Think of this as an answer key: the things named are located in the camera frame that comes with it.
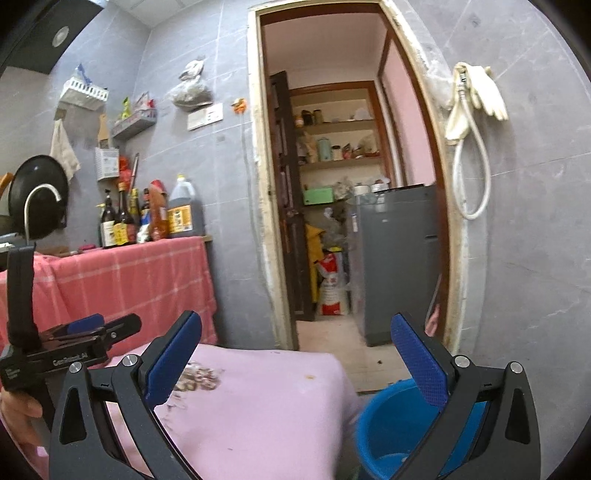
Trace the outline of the person's left hand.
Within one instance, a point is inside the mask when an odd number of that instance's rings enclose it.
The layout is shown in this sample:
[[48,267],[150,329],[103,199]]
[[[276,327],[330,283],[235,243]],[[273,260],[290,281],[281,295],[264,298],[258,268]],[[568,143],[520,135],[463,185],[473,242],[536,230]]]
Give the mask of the person's left hand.
[[21,445],[39,447],[42,441],[32,421],[42,418],[41,404],[23,392],[1,389],[1,415],[13,439]]

